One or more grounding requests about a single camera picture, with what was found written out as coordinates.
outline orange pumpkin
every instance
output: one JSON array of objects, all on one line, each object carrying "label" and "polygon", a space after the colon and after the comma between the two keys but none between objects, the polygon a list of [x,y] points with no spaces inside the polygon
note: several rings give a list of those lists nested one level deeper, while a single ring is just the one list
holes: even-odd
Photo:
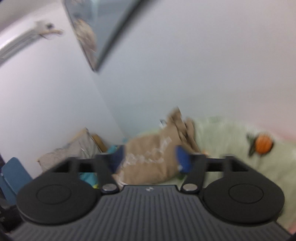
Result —
[{"label": "orange pumpkin", "polygon": [[266,154],[272,149],[273,144],[269,135],[259,134],[254,143],[255,151],[260,155]]}]

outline gray plastic base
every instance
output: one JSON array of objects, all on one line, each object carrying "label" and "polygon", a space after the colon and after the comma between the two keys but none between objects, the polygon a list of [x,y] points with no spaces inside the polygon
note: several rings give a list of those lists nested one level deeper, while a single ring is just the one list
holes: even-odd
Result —
[{"label": "gray plastic base", "polygon": [[85,217],[61,226],[25,223],[11,234],[15,241],[286,241],[276,222],[235,226],[211,215],[194,195],[175,186],[125,186],[106,195]]}]

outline brown bag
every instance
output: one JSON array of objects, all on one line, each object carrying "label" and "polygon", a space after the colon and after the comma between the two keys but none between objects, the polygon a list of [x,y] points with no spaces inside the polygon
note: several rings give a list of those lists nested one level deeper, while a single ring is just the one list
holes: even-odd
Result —
[{"label": "brown bag", "polygon": [[188,152],[199,152],[193,122],[187,119],[184,123],[178,108],[158,134],[135,137],[126,144],[125,158],[113,175],[114,179],[123,186],[156,184],[173,178],[179,172],[177,145],[182,145]]}]

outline ribbed surface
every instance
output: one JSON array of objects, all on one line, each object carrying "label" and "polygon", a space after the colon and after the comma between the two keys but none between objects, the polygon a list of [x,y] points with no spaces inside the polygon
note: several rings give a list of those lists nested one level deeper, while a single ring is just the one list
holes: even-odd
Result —
[{"label": "ribbed surface", "polygon": [[203,207],[198,197],[174,186],[127,186],[103,196],[86,217],[71,224],[45,227],[30,223],[13,234],[17,241],[286,241],[276,223],[240,227],[224,223]]}]

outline circular cover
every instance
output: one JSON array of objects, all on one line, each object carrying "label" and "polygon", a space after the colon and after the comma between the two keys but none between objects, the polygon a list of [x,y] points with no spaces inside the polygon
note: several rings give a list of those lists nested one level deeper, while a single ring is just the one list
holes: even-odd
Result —
[{"label": "circular cover", "polygon": [[17,207],[28,220],[57,225],[88,213],[96,203],[96,192],[86,182],[67,173],[42,175],[17,194]]},{"label": "circular cover", "polygon": [[258,224],[278,217],[284,194],[260,174],[237,172],[212,182],[205,189],[203,200],[219,218],[232,223]]}]

